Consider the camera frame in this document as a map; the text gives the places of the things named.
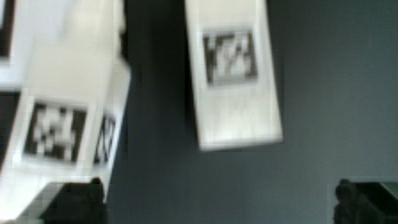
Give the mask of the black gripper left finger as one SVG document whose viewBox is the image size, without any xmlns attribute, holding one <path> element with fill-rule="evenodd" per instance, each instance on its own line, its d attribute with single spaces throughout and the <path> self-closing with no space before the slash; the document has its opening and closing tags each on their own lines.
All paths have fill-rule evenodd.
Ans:
<svg viewBox="0 0 398 224">
<path fill-rule="evenodd" d="M 52 182 L 9 224 L 108 224 L 101 179 Z"/>
</svg>

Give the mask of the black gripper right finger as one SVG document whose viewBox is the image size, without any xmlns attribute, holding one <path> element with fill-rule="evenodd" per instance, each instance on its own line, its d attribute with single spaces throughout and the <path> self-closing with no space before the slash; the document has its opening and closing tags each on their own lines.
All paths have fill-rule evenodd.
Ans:
<svg viewBox="0 0 398 224">
<path fill-rule="evenodd" d="M 339 180 L 334 224 L 398 224 L 398 182 Z"/>
</svg>

